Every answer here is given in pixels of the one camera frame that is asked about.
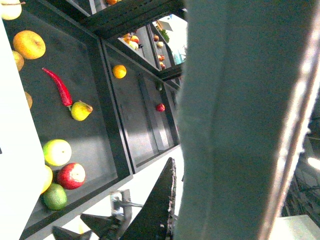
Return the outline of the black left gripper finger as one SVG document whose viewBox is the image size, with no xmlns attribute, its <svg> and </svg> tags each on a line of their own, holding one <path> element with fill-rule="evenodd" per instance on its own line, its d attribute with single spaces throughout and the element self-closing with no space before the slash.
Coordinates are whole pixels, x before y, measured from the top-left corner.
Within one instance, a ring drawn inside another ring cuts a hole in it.
<svg viewBox="0 0 320 240">
<path fill-rule="evenodd" d="M 174 238 L 177 172 L 169 157 L 146 202 L 128 226 L 122 240 L 172 240 Z"/>
</svg>

